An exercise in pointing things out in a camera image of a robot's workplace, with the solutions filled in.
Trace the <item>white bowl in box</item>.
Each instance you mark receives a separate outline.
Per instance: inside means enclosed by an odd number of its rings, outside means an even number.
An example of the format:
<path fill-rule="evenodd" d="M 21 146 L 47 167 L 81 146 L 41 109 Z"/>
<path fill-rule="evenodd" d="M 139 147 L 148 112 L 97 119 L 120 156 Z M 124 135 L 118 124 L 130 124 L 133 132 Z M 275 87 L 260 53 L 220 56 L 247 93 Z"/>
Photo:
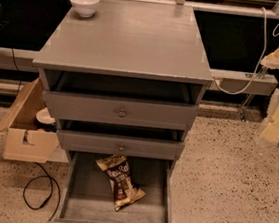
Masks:
<path fill-rule="evenodd" d="M 50 116 L 50 112 L 47 108 L 39 110 L 35 117 L 39 123 L 44 125 L 52 125 L 55 123 L 55 119 Z"/>

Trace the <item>white ceramic bowl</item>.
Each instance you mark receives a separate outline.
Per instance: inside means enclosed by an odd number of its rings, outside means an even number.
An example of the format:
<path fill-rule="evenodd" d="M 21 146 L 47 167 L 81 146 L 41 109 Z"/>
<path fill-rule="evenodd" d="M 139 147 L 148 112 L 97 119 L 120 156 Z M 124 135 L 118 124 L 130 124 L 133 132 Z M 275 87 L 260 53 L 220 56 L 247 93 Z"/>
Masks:
<path fill-rule="evenodd" d="M 100 0 L 70 0 L 70 3 L 78 15 L 87 18 L 97 12 Z"/>

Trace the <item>grey middle drawer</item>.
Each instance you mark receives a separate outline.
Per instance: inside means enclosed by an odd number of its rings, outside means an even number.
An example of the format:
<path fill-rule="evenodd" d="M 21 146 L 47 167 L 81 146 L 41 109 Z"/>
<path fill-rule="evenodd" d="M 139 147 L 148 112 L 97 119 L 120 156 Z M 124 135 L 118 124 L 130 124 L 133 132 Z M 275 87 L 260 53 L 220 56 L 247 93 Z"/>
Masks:
<path fill-rule="evenodd" d="M 58 130 L 56 134 L 62 148 L 69 151 L 119 154 L 174 161 L 180 158 L 184 149 L 182 142 L 68 130 Z M 119 145 L 125 145 L 124 152 L 118 150 Z"/>

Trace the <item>brass middle drawer knob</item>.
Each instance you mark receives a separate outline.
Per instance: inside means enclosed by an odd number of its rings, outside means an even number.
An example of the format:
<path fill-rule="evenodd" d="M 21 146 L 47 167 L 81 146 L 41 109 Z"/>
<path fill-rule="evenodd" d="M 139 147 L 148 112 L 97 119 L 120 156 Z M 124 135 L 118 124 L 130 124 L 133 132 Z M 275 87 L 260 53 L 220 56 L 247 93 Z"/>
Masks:
<path fill-rule="evenodd" d="M 124 152 L 125 151 L 125 145 L 119 145 L 118 150 L 119 150 L 119 152 Z"/>

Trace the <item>brass top drawer knob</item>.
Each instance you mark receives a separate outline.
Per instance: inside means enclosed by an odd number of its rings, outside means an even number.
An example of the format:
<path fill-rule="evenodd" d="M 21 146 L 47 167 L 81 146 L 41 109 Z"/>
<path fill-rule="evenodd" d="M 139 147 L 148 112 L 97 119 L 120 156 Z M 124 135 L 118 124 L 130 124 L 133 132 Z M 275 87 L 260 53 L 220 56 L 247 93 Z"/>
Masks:
<path fill-rule="evenodd" d="M 119 117 L 121 117 L 121 118 L 125 118 L 126 117 L 126 112 L 125 112 L 125 110 L 120 110 L 120 111 L 118 111 L 118 116 Z"/>

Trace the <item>grey open bottom drawer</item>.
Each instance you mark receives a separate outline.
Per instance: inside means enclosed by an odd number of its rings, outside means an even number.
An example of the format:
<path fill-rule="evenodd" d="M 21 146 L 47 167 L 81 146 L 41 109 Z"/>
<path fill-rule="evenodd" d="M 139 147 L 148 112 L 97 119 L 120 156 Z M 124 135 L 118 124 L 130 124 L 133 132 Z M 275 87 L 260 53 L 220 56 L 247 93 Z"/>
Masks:
<path fill-rule="evenodd" d="M 61 208 L 48 223 L 172 223 L 170 162 L 130 157 L 132 182 L 145 197 L 116 210 L 108 177 L 96 164 L 100 157 L 74 155 Z"/>

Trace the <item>grey top drawer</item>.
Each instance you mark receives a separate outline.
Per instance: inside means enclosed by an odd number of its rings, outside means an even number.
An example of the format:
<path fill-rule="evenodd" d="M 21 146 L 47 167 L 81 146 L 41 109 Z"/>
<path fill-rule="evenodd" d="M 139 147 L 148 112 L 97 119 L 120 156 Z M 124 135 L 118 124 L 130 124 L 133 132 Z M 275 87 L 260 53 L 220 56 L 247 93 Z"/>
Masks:
<path fill-rule="evenodd" d="M 196 106 L 131 100 L 70 92 L 43 92 L 50 115 L 59 120 L 112 123 L 139 127 L 188 130 L 197 115 Z M 125 110 L 126 117 L 118 116 Z"/>

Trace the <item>grey drawer cabinet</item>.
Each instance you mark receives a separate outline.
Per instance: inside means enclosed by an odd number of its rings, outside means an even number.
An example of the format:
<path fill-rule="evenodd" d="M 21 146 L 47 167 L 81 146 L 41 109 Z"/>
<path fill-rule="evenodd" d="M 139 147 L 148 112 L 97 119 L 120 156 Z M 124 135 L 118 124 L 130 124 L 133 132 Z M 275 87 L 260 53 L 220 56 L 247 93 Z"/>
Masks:
<path fill-rule="evenodd" d="M 190 7 L 101 0 L 94 17 L 68 12 L 33 64 L 45 91 L 193 105 L 197 111 L 212 80 L 200 36 Z M 57 131 L 183 144 L 191 128 L 55 120 Z"/>

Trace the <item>brown chip bag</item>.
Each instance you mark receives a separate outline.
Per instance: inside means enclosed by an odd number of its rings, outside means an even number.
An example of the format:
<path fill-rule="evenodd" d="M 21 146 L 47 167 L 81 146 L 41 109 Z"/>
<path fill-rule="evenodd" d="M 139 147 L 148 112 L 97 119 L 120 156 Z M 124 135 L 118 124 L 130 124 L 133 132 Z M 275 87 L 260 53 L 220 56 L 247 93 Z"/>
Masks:
<path fill-rule="evenodd" d="M 132 183 L 131 170 L 125 155 L 114 154 L 101 158 L 96 164 L 109 179 L 116 212 L 145 197 L 145 192 Z"/>

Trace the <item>open cardboard box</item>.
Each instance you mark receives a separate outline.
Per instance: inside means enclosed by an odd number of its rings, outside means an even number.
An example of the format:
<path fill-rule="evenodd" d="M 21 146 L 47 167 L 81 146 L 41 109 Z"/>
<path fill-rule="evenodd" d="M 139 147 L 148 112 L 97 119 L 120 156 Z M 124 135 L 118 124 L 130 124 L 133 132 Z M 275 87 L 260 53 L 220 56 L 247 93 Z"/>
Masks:
<path fill-rule="evenodd" d="M 36 125 L 37 113 L 46 106 L 42 88 L 39 79 L 26 84 L 0 121 L 0 132 L 7 132 L 5 160 L 45 163 L 63 159 L 57 135 Z"/>

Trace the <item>brass drawer knob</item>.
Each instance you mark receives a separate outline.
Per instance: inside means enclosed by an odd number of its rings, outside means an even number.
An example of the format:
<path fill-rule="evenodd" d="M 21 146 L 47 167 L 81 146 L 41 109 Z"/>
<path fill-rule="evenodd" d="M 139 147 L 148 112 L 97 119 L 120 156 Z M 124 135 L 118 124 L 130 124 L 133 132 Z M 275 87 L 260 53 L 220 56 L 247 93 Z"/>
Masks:
<path fill-rule="evenodd" d="M 125 151 L 125 145 L 119 145 L 118 150 L 119 150 L 119 152 L 124 152 Z"/>
<path fill-rule="evenodd" d="M 125 112 L 125 110 L 120 110 L 120 111 L 118 111 L 118 116 L 119 117 L 121 117 L 121 118 L 125 118 L 126 117 L 126 112 Z"/>

